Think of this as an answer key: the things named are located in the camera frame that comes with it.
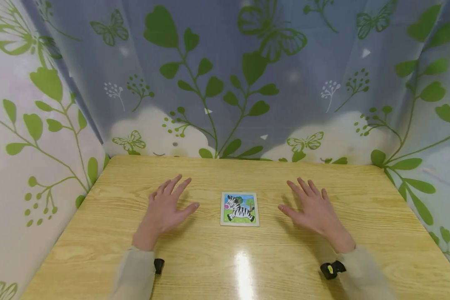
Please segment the zebra picture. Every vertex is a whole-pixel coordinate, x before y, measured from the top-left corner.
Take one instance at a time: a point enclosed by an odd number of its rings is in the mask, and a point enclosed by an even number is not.
[[[228,214],[228,220],[232,221],[233,218],[247,218],[250,222],[253,222],[255,216],[251,214],[254,211],[255,207],[253,206],[251,209],[247,209],[240,205],[240,200],[237,197],[228,195],[227,204],[228,207],[232,210],[231,214]]]

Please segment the white triangle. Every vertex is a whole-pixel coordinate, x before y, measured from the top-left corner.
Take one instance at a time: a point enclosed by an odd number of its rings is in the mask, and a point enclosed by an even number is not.
[[[368,54],[370,53],[371,53],[370,50],[368,50],[367,48],[363,48],[362,59],[368,56]]]

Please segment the hand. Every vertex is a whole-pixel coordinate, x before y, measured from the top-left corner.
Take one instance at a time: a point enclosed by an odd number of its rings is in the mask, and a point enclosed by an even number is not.
[[[287,181],[288,186],[300,198],[303,212],[294,211],[283,204],[279,205],[278,209],[290,217],[295,224],[325,237],[336,253],[352,252],[357,244],[333,211],[327,191],[322,189],[320,195],[320,191],[312,180],[309,180],[307,184],[299,177],[298,183],[301,189],[290,180]]]
[[[148,197],[148,209],[133,235],[132,246],[143,251],[153,251],[162,233],[174,229],[197,210],[199,203],[191,203],[184,210],[177,209],[178,197],[192,181],[188,178],[173,191],[181,177],[182,174],[178,174],[173,180],[167,180]]]

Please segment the right hand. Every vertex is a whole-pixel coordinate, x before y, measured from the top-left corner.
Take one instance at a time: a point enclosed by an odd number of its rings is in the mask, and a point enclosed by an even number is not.
[[[301,188],[290,180],[287,181],[288,186],[300,199],[303,212],[295,211],[283,204],[279,205],[278,209],[298,226],[325,237],[336,253],[352,252],[357,244],[333,210],[327,191],[322,189],[320,194],[312,180],[309,180],[307,184],[299,177],[298,183]]]

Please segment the card border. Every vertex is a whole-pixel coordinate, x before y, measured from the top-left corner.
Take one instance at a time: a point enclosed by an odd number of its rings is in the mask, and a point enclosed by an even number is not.
[[[254,203],[255,203],[255,223],[229,223],[225,222],[224,212],[225,207],[222,205],[222,200],[224,199],[226,194],[232,194],[232,195],[253,195],[254,197]],[[240,227],[260,227],[260,218],[259,218],[259,212],[258,212],[258,199],[257,199],[257,193],[252,192],[222,192],[222,197],[220,198],[220,225],[222,226],[240,226]]]

